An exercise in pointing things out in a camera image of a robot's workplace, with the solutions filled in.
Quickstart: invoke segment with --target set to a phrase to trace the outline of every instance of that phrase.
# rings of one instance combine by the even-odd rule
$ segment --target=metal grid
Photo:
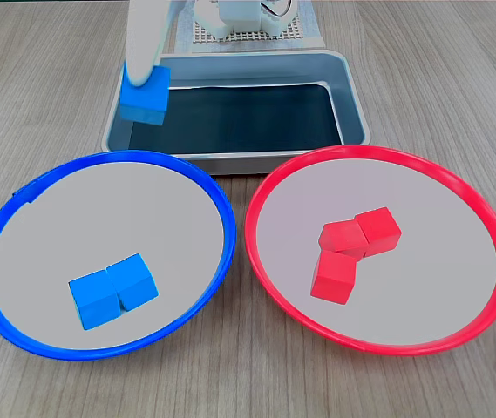
[[[271,41],[278,39],[303,39],[302,24],[298,15],[290,22],[286,30],[278,37],[271,37],[265,32],[241,32],[231,33],[224,39],[217,39],[209,34],[197,22],[194,24],[194,44],[209,44],[213,42],[235,42],[235,41]]]

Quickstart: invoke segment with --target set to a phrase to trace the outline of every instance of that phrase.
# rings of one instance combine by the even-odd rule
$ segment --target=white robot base
[[[295,19],[297,0],[197,0],[194,19],[217,39],[263,31],[279,37]]]

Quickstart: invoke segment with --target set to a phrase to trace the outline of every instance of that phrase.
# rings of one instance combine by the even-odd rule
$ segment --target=pair of blue cubes
[[[156,298],[159,291],[140,254],[70,281],[71,294],[84,330],[118,318]]]

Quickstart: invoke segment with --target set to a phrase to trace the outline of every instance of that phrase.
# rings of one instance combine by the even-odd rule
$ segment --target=red bowl rim
[[[268,277],[257,250],[257,221],[269,194],[289,175],[310,165],[335,159],[373,159],[411,168],[437,180],[455,192],[474,210],[490,233],[496,251],[496,212],[463,179],[445,168],[407,152],[401,152],[372,145],[340,145],[318,149],[294,157],[271,172],[260,184],[249,203],[246,213],[244,238],[246,251],[255,275],[275,302],[292,318],[321,336],[359,351],[382,355],[425,355],[436,354],[463,345],[478,337],[496,321],[496,286],[482,312],[466,327],[441,340],[410,346],[389,346],[356,340],[334,332],[313,321],[290,304],[273,285]]]

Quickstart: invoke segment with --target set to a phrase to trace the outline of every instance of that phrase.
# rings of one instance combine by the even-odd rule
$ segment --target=tray rim
[[[312,50],[287,50],[287,51],[248,51],[248,52],[206,52],[206,53],[195,53],[191,55],[187,54],[163,54],[161,55],[161,61],[165,58],[171,59],[186,59],[186,58],[203,58],[203,57],[254,57],[254,56],[281,56],[281,55],[329,55],[334,58],[339,59],[344,66],[346,71],[347,78],[350,84],[350,93],[352,95],[352,99],[354,101],[354,105],[357,108],[357,114],[360,118],[360,124],[362,125],[362,130],[364,132],[364,141],[360,145],[368,145],[370,143],[370,127],[366,121],[364,116],[364,110],[360,103],[359,96],[357,94],[356,86],[354,84],[354,78],[352,77],[352,73],[350,72],[350,67],[348,66],[348,61],[346,57],[339,52],[327,50],[327,49],[312,49]],[[122,69],[119,73],[118,83],[116,85],[116,90],[113,95],[112,104],[108,113],[108,119],[106,121],[106,126],[104,129],[104,133],[101,139],[100,148],[102,152],[111,152],[108,147],[108,142],[112,130],[112,123],[116,116],[116,110],[119,103],[119,91],[121,89],[122,77],[124,75],[123,65]],[[335,113],[335,119],[337,123],[337,129],[339,130],[339,136],[341,141],[343,141],[343,133],[340,130],[340,125],[338,124],[338,115],[336,114],[336,109],[334,103],[333,104],[333,112]],[[313,150],[300,150],[300,151],[290,151],[290,152],[219,152],[219,153],[209,153],[209,154],[173,154],[173,157],[180,159],[188,159],[191,161],[195,160],[203,160],[203,159],[242,159],[242,158],[275,158],[275,157],[287,157],[293,158],[298,155],[303,155],[304,153],[311,152]]]

